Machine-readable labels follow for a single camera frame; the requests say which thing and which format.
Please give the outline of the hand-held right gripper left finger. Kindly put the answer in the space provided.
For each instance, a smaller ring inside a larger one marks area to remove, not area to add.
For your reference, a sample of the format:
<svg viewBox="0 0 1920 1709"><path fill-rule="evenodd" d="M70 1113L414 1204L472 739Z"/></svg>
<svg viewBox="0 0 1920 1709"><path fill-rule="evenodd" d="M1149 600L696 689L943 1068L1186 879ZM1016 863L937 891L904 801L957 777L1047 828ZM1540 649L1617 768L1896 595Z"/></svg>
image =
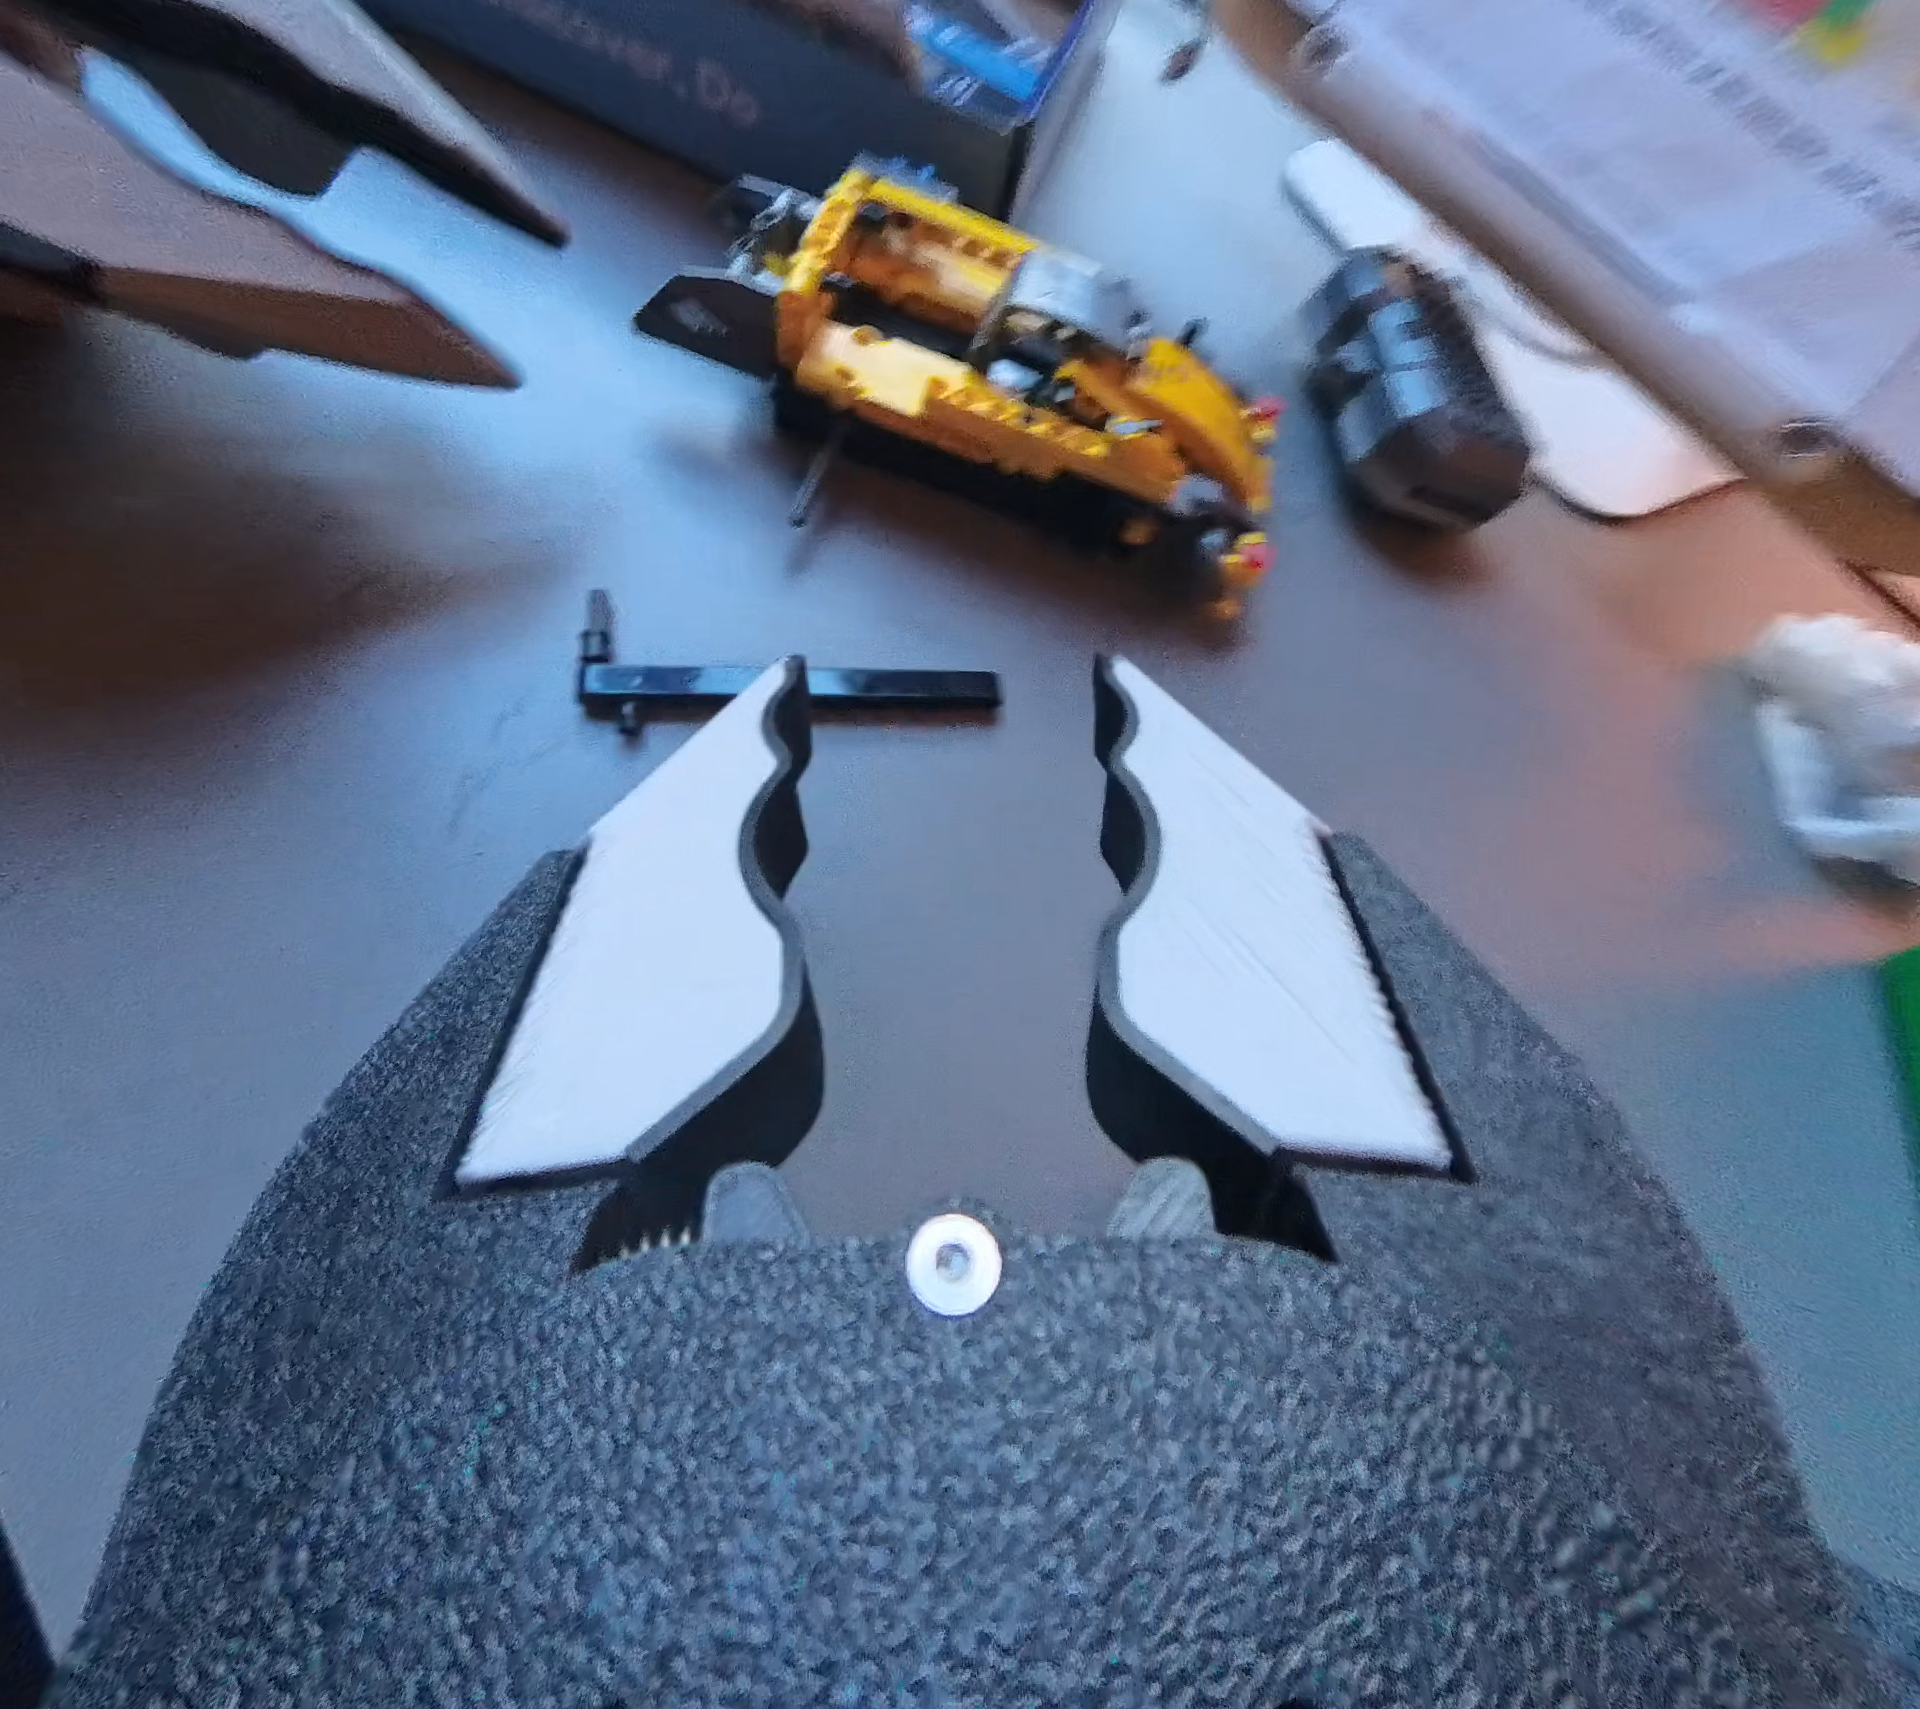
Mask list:
<svg viewBox="0 0 1920 1709"><path fill-rule="evenodd" d="M823 1043L788 891L807 844L806 663L759 671L587 831L452 1163L457 1188L618 1175L671 1147L780 1163Z"/></svg>

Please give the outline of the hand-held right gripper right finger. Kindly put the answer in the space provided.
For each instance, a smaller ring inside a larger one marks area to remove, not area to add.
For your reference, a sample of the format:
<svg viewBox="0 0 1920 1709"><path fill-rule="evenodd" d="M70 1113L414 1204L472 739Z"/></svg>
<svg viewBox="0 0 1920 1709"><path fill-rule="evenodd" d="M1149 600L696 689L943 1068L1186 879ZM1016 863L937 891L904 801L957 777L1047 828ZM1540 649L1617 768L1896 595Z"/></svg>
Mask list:
<svg viewBox="0 0 1920 1709"><path fill-rule="evenodd" d="M1325 1168L1456 1170L1322 819L1119 655L1092 665L1099 931L1089 1046L1116 1142L1200 1125L1227 1151Z"/></svg>

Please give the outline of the black perforated toy beam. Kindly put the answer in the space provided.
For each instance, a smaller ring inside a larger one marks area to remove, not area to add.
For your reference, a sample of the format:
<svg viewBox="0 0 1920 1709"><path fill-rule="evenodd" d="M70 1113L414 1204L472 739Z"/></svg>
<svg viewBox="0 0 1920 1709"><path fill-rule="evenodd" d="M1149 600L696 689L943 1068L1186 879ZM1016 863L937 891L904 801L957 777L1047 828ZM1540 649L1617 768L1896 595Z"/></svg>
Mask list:
<svg viewBox="0 0 1920 1709"><path fill-rule="evenodd" d="M587 715L622 729L653 710L718 708L742 696L758 669L740 665L587 663L576 677L576 698ZM894 671L813 667L806 695L827 715L996 715L1002 684L988 671Z"/></svg>

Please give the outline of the grey metal toy axle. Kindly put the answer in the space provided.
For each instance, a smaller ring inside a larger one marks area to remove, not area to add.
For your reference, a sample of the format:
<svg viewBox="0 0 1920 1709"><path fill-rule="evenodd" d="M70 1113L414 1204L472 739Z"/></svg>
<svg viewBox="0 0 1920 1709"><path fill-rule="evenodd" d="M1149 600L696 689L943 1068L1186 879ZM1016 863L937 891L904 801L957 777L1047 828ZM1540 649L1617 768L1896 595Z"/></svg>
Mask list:
<svg viewBox="0 0 1920 1709"><path fill-rule="evenodd" d="M786 511L789 530L807 530L823 516L832 492L832 477L844 461L854 429L856 419L850 412L837 410L819 433L809 439L807 461Z"/></svg>

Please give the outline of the black yellow toy brick vehicle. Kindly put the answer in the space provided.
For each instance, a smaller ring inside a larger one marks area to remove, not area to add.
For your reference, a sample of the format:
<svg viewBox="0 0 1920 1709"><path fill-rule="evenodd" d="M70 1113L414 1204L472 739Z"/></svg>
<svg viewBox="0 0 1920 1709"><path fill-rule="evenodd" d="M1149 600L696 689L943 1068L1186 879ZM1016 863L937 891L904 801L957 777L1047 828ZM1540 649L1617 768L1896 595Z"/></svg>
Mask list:
<svg viewBox="0 0 1920 1709"><path fill-rule="evenodd" d="M715 198L721 265L681 269L633 331L759 382L846 459L1147 552L1214 618L1272 566L1282 407L1165 335L1130 281L961 202L925 166L858 153L819 192L761 176Z"/></svg>

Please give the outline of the grey desk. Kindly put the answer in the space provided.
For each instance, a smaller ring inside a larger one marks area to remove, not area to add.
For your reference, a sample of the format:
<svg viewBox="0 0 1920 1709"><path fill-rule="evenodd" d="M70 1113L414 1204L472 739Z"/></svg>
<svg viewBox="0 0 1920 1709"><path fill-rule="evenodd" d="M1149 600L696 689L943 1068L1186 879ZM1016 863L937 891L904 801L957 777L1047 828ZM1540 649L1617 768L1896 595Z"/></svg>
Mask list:
<svg viewBox="0 0 1920 1709"><path fill-rule="evenodd" d="M792 892L826 1039L786 1163L872 1234L957 1197L1092 1231L1092 655L1363 836L1616 1100L1691 1217L1830 1544L1915 1584L1915 1180L1874 962L1912 905L1777 833L1735 656L1889 623L1766 499L1638 525L1532 495L1463 548L1357 523L1277 443L1276 568L1223 635L1044 532L803 461L632 333L707 183L415 48L571 222L554 251L384 158L283 210L420 286L508 394L222 361L111 320L4 341L4 1521L54 1649L145 1411L325 1094L533 860L686 729L627 659L993 671L996 721L826 721Z"/></svg>

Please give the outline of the dark grey brick block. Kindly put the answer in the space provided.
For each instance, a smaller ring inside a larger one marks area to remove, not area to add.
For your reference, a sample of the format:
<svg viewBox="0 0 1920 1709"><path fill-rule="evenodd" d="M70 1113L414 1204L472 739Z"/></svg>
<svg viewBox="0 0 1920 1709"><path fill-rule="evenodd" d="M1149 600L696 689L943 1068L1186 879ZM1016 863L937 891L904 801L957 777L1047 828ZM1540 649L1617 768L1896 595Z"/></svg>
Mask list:
<svg viewBox="0 0 1920 1709"><path fill-rule="evenodd" d="M1532 440L1443 278L1402 251L1353 248L1301 320L1304 390L1361 506L1462 537L1524 496Z"/></svg>

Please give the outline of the crumpled white plastic bag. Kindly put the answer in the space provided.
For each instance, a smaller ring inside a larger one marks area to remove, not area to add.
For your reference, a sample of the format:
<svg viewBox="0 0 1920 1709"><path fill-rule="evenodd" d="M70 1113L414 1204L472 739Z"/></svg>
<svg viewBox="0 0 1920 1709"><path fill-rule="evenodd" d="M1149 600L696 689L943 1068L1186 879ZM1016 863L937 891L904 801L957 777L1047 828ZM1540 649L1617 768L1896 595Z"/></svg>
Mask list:
<svg viewBox="0 0 1920 1709"><path fill-rule="evenodd" d="M1915 641L1842 615L1783 616L1741 673L1788 838L1816 863L1915 886Z"/></svg>

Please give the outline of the sign board with wooden edge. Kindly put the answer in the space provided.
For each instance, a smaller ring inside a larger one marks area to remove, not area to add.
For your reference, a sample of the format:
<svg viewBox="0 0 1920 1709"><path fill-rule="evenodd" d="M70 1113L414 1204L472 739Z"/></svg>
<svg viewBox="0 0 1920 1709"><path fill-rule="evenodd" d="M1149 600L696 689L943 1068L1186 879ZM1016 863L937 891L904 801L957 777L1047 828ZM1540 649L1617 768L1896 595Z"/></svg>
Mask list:
<svg viewBox="0 0 1920 1709"><path fill-rule="evenodd" d="M1915 576L1915 0L1211 0L1847 565Z"/></svg>

